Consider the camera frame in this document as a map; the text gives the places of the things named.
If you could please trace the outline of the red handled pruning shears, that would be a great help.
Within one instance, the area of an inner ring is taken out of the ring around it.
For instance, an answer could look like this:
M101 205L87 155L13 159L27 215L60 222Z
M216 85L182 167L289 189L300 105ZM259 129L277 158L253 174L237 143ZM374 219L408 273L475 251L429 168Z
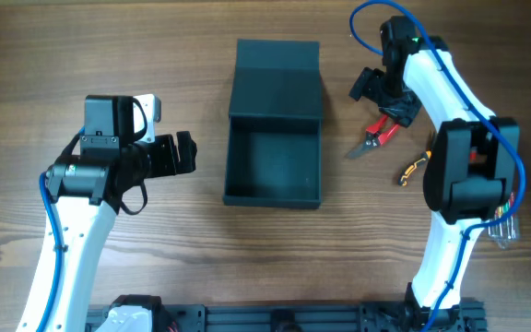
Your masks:
M399 128L400 125L388 115L382 115L376 123L365 129L363 141L347 154L347 158L355 160L367 152L382 147L398 132Z

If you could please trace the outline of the orange black needle nose pliers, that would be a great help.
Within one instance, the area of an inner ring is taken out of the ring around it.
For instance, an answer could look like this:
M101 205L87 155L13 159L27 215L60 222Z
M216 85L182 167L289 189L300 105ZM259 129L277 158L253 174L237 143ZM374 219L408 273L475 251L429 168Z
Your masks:
M426 164L430 158L431 158L431 150L432 146L435 142L437 133L435 131L432 131L429 135L428 142L426 145L426 148L419 154L419 156L411 161L404 170L398 174L397 176L397 184L400 186L407 186L408 180L411 177L411 175L419 169L421 166Z

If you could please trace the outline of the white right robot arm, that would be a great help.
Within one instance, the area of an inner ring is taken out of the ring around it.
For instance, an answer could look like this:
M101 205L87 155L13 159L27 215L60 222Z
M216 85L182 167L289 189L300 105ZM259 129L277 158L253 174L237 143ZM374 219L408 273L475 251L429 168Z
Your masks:
M456 72L443 40L420 33L406 16L380 27L384 68L364 68L349 95L374 102L382 117L348 155L356 159L382 146L421 109L435 126L423 178L431 230L404 312L413 326L426 327L454 321L479 235L498 219L499 207L520 197L513 182L521 163L517 122L482 105Z

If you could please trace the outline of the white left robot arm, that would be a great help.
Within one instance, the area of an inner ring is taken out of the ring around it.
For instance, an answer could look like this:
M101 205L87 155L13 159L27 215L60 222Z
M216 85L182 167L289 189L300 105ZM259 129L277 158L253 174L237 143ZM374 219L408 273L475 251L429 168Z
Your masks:
M194 172L187 131L159 136L161 100L88 95L84 124L39 177L45 234L20 331L83 331L100 254L124 194L152 178Z

